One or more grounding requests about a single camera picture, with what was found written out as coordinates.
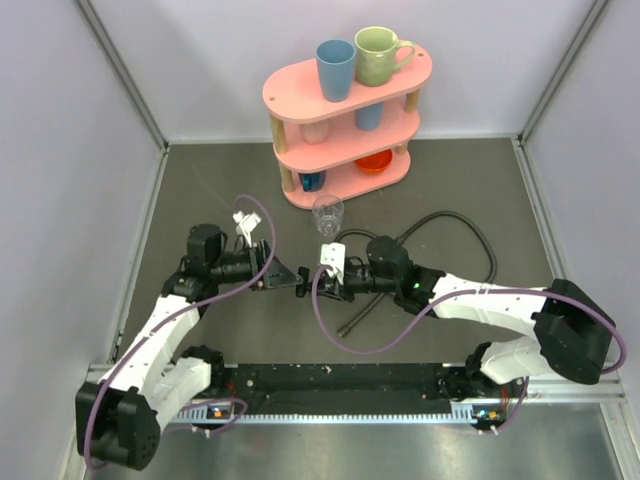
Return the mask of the orange bowl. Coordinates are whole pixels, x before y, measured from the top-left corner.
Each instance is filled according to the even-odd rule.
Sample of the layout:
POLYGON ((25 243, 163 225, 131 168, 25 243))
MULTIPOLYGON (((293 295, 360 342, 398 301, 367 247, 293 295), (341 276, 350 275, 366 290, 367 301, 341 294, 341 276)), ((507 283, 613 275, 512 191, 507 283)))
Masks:
POLYGON ((391 149, 382 150, 354 161, 359 171, 365 174, 379 174, 392 163, 394 152, 391 149))

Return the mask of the dark blue mug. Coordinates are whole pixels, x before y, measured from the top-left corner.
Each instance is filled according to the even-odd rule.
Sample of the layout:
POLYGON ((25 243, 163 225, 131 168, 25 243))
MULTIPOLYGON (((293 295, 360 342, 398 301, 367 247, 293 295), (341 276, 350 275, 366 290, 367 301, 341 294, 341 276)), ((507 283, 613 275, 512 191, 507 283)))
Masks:
POLYGON ((319 171, 313 173, 299 173, 299 181, 304 192, 317 192, 320 191, 326 180, 326 172, 319 171))

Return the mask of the green ceramic mug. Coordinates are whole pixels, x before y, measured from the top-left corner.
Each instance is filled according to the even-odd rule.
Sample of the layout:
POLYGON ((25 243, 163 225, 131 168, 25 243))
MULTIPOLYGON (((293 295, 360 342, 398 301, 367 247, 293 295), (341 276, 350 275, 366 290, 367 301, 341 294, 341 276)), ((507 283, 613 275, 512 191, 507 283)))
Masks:
POLYGON ((389 82, 393 74, 411 61, 416 53, 413 42, 399 40, 394 31, 382 26, 361 29, 354 41, 355 79, 367 87, 389 82))

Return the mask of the clear plastic cup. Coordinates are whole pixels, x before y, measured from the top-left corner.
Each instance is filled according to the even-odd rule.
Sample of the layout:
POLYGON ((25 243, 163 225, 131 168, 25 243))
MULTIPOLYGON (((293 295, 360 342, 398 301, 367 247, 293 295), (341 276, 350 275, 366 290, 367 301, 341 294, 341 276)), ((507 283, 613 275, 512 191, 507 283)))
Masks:
POLYGON ((344 216, 344 204, 333 195, 318 197, 312 206, 312 213, 318 231, 324 236, 337 235, 344 216))

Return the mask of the blue cup middle shelf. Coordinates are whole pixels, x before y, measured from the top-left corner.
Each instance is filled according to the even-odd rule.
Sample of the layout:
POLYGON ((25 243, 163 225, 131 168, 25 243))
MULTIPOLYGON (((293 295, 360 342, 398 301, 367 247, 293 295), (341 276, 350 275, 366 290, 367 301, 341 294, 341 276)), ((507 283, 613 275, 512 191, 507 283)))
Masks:
POLYGON ((373 131, 378 128, 384 103, 378 102, 355 111, 356 126, 363 131, 373 131))

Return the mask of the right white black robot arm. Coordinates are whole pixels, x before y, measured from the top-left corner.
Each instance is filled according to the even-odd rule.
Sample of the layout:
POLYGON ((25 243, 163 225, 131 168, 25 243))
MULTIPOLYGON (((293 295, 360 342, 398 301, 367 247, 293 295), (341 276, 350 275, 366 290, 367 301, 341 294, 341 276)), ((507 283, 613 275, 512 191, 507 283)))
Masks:
POLYGON ((314 297, 351 301, 357 294, 390 294, 416 320, 462 319, 516 333, 508 342, 487 342, 466 361, 466 380, 487 396, 522 377, 556 373, 593 385, 608 372, 613 343, 622 341, 615 322, 575 283, 556 279, 547 288, 479 283, 413 262, 388 236, 370 240, 365 262, 353 262, 342 243, 324 244, 314 297))

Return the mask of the aluminium rail frame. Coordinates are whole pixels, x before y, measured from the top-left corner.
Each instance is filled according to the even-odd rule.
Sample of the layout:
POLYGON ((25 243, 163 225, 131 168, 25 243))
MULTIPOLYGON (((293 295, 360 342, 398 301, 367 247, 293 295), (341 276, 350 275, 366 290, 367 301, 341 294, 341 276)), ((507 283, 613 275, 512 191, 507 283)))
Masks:
POLYGON ((619 383, 605 379, 596 385, 565 382, 552 376, 536 380, 514 380, 503 387, 475 386, 474 396, 452 401, 449 413, 401 415, 250 415, 248 404, 230 394, 217 395, 212 387, 198 394, 179 412, 168 426, 191 426, 218 429, 238 420, 243 424, 468 424, 489 430, 505 424, 517 404, 547 402, 552 404, 602 403, 622 397, 619 383))

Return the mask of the pink cup middle shelf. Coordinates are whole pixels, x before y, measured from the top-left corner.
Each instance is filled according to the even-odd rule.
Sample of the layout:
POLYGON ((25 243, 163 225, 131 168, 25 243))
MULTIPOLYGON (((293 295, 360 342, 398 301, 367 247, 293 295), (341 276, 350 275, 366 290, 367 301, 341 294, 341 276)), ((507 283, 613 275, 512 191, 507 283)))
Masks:
POLYGON ((328 120, 302 124, 300 133, 302 140, 308 145, 323 143, 329 136, 330 125, 328 120))

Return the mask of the pink three-tier shelf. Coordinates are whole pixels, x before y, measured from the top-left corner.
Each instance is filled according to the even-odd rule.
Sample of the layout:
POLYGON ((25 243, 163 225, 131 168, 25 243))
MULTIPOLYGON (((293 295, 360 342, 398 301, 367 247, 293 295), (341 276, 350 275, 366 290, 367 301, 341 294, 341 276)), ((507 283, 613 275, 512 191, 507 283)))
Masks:
POLYGON ((408 173, 411 157, 408 143, 420 126, 418 100, 432 72, 427 51, 416 46, 412 60, 378 87, 352 84, 349 97, 338 103, 324 99, 315 59, 285 66, 270 75, 262 96, 269 112, 273 148, 279 163, 282 189, 293 205, 309 209, 322 195, 342 200, 378 190, 402 180, 408 173), (355 111, 378 102, 384 103, 377 129, 363 131, 356 126, 355 111), (328 138, 308 145, 300 126, 328 120, 328 138), (354 161, 391 149, 390 166, 379 174, 365 174, 354 161), (323 188, 304 192, 298 174, 325 171, 323 188))

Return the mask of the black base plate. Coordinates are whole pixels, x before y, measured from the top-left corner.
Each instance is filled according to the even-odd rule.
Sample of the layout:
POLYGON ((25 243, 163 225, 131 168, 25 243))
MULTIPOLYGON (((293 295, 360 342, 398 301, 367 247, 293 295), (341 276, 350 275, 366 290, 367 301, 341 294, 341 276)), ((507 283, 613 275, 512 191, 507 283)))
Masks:
POLYGON ((449 413, 474 396, 463 368, 433 363, 239 364, 220 367, 212 389, 250 415, 449 413))

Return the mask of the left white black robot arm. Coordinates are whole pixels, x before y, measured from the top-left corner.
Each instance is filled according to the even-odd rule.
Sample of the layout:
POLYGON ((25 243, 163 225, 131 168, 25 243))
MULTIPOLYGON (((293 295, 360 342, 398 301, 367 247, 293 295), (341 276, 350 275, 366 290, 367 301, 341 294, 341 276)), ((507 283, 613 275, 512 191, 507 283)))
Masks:
POLYGON ((86 381, 78 390, 77 451, 88 467, 146 468, 174 417, 198 394, 212 397, 224 390, 227 374, 217 366, 218 353, 197 347, 174 357, 219 297, 220 286, 264 291, 302 285, 301 274, 284 266, 267 241, 254 243, 247 233, 240 237, 242 248, 229 252, 228 237, 218 226, 192 227, 186 254, 165 281, 142 330, 99 381, 86 381))

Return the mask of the black valve fitting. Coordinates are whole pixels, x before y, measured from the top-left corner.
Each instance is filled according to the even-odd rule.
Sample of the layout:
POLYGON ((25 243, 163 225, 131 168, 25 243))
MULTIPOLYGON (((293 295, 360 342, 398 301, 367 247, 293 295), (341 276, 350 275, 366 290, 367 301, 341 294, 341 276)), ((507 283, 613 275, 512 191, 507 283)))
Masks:
POLYGON ((298 268, 297 275, 299 282, 295 286, 295 296, 304 298, 312 293, 314 274, 309 268, 301 266, 298 268))

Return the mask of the blue tumbler on top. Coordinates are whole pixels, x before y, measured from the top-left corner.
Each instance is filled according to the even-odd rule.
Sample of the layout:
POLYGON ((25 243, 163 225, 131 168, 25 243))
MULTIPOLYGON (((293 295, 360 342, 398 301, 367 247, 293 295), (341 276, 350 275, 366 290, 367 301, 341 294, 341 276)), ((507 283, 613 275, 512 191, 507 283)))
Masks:
POLYGON ((350 92, 355 70, 355 47, 346 40, 331 39, 316 49, 316 65, 324 98, 344 101, 350 92))

